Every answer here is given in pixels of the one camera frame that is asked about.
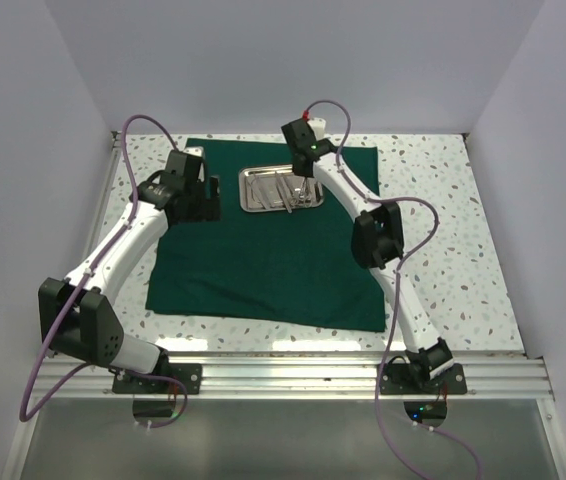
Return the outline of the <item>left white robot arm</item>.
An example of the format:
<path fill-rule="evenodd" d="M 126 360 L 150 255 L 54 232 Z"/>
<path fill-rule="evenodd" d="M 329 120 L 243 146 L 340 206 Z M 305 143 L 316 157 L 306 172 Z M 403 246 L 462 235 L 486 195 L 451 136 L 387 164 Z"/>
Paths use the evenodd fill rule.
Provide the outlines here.
<path fill-rule="evenodd" d="M 201 147 L 173 150 L 164 169 L 141 182 L 122 216 L 96 249 L 63 279 L 39 288 L 46 349 L 98 367 L 134 371 L 148 392 L 171 379 L 161 347 L 125 334 L 115 300 L 143 255 L 169 228 L 220 218 L 219 180 Z"/>

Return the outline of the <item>dark green surgical cloth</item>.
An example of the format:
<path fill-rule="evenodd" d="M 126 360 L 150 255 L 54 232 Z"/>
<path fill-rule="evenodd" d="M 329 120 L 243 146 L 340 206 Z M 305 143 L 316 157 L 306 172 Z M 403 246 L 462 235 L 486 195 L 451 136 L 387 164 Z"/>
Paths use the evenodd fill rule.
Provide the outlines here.
<path fill-rule="evenodd" d="M 193 139 L 220 180 L 219 220 L 159 240 L 145 306 L 162 315 L 233 317 L 382 332 L 384 294 L 353 259 L 352 221 L 332 194 L 316 208 L 247 213 L 239 172 L 290 162 L 283 144 Z"/>

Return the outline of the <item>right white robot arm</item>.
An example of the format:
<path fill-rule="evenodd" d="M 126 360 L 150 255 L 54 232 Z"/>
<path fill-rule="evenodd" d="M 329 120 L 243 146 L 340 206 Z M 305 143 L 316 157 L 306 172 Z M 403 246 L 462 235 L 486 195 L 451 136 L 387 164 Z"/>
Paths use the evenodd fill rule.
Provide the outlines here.
<path fill-rule="evenodd" d="M 444 380 L 453 356 L 425 311 L 414 287 L 401 277 L 405 250 L 397 200 L 382 199 L 349 168 L 337 146 L 323 137 L 325 121 L 299 118 L 281 127 L 293 173 L 313 178 L 338 200 L 353 221 L 351 252 L 390 300 L 390 327 L 402 334 L 407 377 L 414 389 L 431 392 Z"/>

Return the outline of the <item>steel scissors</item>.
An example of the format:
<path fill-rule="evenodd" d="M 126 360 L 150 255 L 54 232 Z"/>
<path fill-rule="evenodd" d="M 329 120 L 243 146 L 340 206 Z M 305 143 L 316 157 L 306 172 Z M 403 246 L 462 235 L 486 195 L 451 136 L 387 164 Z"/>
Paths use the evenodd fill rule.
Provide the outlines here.
<path fill-rule="evenodd" d="M 293 203 L 295 208 L 313 208 L 319 204 L 317 182 L 311 177 L 298 177 L 299 185 L 294 188 Z"/>

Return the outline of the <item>steel forceps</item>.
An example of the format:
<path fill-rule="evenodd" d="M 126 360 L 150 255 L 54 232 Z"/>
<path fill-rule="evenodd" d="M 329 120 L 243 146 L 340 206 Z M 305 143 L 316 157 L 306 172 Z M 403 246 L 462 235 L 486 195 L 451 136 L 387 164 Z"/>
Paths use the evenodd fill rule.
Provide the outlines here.
<path fill-rule="evenodd" d="M 287 180 L 278 172 L 274 173 L 277 191 L 284 205 L 285 210 L 292 213 L 292 191 L 289 188 Z"/>

